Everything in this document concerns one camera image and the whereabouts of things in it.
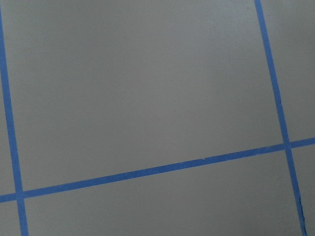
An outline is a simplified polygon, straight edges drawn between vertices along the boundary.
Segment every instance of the gray surface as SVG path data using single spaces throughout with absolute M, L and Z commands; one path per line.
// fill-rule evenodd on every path
M 294 149 L 295 169 L 301 192 L 308 235 L 315 235 L 315 146 Z
M 25 189 L 282 142 L 253 1 L 0 2 Z
M 26 199 L 32 236 L 301 235 L 283 152 Z
M 0 195 L 14 193 L 13 171 L 0 81 Z
M 262 2 L 290 138 L 315 137 L 315 1 Z
M 20 235 L 19 217 L 16 202 L 0 204 L 0 235 Z

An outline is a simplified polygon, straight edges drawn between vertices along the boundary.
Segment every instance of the gray square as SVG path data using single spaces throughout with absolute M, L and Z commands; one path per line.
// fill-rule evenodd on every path
M 291 140 L 315 136 L 315 1 L 264 0 L 266 25 Z
M 315 235 L 315 146 L 293 150 L 306 231 Z
M 1 5 L 26 190 L 282 142 L 252 1 Z
M 16 201 L 0 203 L 0 235 L 20 235 L 19 216 Z
M 301 235 L 283 152 L 26 199 L 32 236 Z
M 14 179 L 0 81 L 0 195 L 14 193 Z

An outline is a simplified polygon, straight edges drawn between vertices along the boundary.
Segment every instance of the blue grout line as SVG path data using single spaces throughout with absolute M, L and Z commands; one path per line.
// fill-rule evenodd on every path
M 277 112 L 278 112 L 278 119 L 279 119 L 279 124 L 280 124 L 280 128 L 281 128 L 283 144 L 285 147 L 286 160 L 287 160 L 288 168 L 289 168 L 289 172 L 290 172 L 291 183 L 292 183 L 293 192 L 294 192 L 294 196 L 295 196 L 296 207 L 297 207 L 297 211 L 298 211 L 298 215 L 299 215 L 301 231 L 302 231 L 303 236 L 306 236 L 307 233 L 306 233 L 306 229 L 305 229 L 305 220 L 304 220 L 303 208 L 302 208 L 302 203 L 301 203 L 301 194 L 300 194 L 299 184 L 298 184 L 296 171 L 295 171 L 295 167 L 294 167 L 292 149 L 291 149 L 290 139 L 289 139 L 289 135 L 287 132 L 287 126 L 286 126 L 285 117 L 284 117 L 284 110 L 283 110 L 283 107 L 281 104 L 280 88 L 278 85 L 276 69 L 275 69 L 275 65 L 273 62 L 273 57 L 272 57 L 272 52 L 271 52 L 271 47 L 270 47 L 270 42 L 269 42 L 269 37 L 268 37 L 268 31 L 267 31 L 267 27 L 266 27 L 266 23 L 265 23 L 265 19 L 264 19 L 264 13 L 263 13 L 263 9 L 261 6 L 261 2 L 260 2 L 260 0 L 254 0 L 254 1 L 255 1 L 258 21 L 259 21 L 259 25 L 260 25 L 262 41 L 263 41 L 264 48 L 265 48 L 265 54 L 266 54 L 266 58 L 267 58 L 270 79 L 271 79 L 272 88 L 273 88 L 273 92 L 274 92 L 274 97 L 275 97 L 275 102 L 276 102 L 276 107 L 277 107 Z
M 28 236 L 29 232 L 28 232 L 25 204 L 24 204 L 24 198 L 23 198 L 22 176 L 21 176 L 21 170 L 20 170 L 18 149 L 17 149 L 17 144 L 16 144 L 9 79 L 8 79 L 8 72 L 7 72 L 7 66 L 6 66 L 1 10 L 0 10 L 0 70 L 1 70 L 1 82 L 2 82 L 4 110 L 5 110 L 5 117 L 6 117 L 6 126 L 7 126 L 7 131 L 8 131 L 8 139 L 9 139 L 14 185 L 15 185 L 15 192 L 16 192 L 15 195 L 16 195 L 16 201 L 17 201 L 18 213 L 19 213 L 19 219 L 20 219 L 21 235 Z
M 240 151 L 240 152 L 234 152 L 230 154 L 208 157 L 205 159 L 185 161 L 185 162 L 180 162 L 180 163 L 175 163 L 175 164 L 170 164 L 170 165 L 165 165 L 165 166 L 158 166 L 158 167 L 143 169 L 139 171 L 132 171 L 132 172 L 127 172 L 127 173 L 122 173 L 122 174 L 117 174 L 117 175 L 112 175 L 112 176 L 93 178 L 93 179 L 88 179 L 88 180 L 83 180 L 83 181 L 78 181 L 78 182 L 72 182 L 72 183 L 51 186 L 51 187 L 29 190 L 29 191 L 24 192 L 24 197 L 32 198 L 32 197 L 59 193 L 59 192 L 64 192 L 64 191 L 69 191 L 69 190 L 74 190 L 74 189 L 79 189 L 79 188 L 86 188 L 86 187 L 96 186 L 100 184 L 106 184 L 106 183 L 132 179 L 132 178 L 139 178 L 139 177 L 156 175 L 156 174 L 170 172 L 170 171 L 182 170 L 186 168 L 209 165 L 209 164 L 224 162 L 228 160 L 236 160 L 236 159 L 240 159 L 244 157 L 266 154 L 266 153 L 271 153 L 271 152 L 280 151 L 280 150 L 284 150 L 283 144 L 278 144 L 278 145 L 269 146 L 269 147 L 255 148 L 255 149 L 246 150 L 246 151 Z

